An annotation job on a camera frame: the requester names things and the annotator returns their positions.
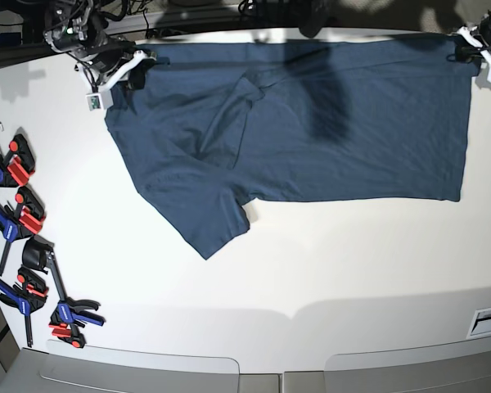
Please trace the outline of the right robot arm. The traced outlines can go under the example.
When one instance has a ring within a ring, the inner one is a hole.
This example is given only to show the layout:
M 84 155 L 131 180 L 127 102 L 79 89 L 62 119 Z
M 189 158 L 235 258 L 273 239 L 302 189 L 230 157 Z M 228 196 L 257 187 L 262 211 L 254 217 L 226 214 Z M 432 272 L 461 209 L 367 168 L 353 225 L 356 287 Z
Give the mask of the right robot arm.
M 111 21 L 126 17 L 131 2 L 122 1 L 118 14 L 104 11 L 107 3 L 48 2 L 43 37 L 54 52 L 65 53 L 76 61 L 75 69 L 92 93 L 108 91 L 117 83 L 128 90 L 140 90 L 144 88 L 146 72 L 156 63 L 156 54 L 106 32 Z

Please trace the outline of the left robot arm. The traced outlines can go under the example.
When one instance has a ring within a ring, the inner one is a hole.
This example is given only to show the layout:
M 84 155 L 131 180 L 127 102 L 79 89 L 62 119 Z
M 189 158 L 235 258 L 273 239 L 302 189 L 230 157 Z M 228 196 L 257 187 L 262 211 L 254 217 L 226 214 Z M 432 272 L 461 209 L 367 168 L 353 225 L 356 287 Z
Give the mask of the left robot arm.
M 484 14 L 478 24 L 463 25 L 454 35 L 461 39 L 453 55 L 455 61 L 480 58 L 491 70 L 491 11 Z

